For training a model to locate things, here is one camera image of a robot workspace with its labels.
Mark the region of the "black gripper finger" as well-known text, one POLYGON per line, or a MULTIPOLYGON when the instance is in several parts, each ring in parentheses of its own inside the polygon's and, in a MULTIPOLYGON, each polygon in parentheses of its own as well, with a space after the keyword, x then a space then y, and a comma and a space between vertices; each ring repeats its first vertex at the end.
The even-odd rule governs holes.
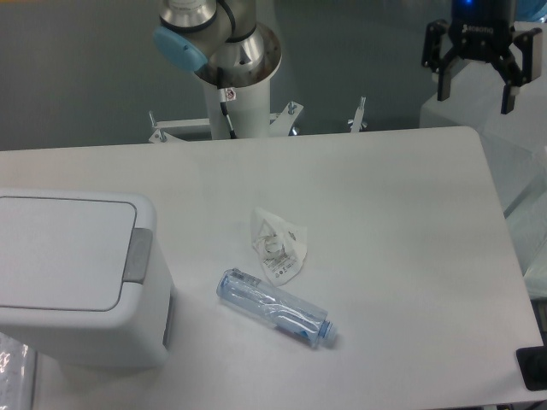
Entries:
POLYGON ((464 48, 462 40, 450 33, 450 24, 446 20, 435 20, 426 26, 421 65, 428 67, 436 76, 437 99, 440 102, 450 97, 451 70, 462 58, 461 53, 464 48), (445 37, 451 41, 451 47, 442 56, 442 44, 445 37))
POLYGON ((534 27, 516 31, 503 29, 493 42, 491 65, 503 82, 501 114, 509 114, 515 108, 519 89, 541 75, 542 30, 534 27))

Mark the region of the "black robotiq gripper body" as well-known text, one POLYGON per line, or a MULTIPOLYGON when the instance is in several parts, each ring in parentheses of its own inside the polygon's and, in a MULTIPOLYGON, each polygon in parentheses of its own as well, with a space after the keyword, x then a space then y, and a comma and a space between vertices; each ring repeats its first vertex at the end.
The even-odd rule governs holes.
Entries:
POLYGON ((513 43, 516 1, 451 2, 448 38, 452 47, 444 62, 515 62, 513 43))

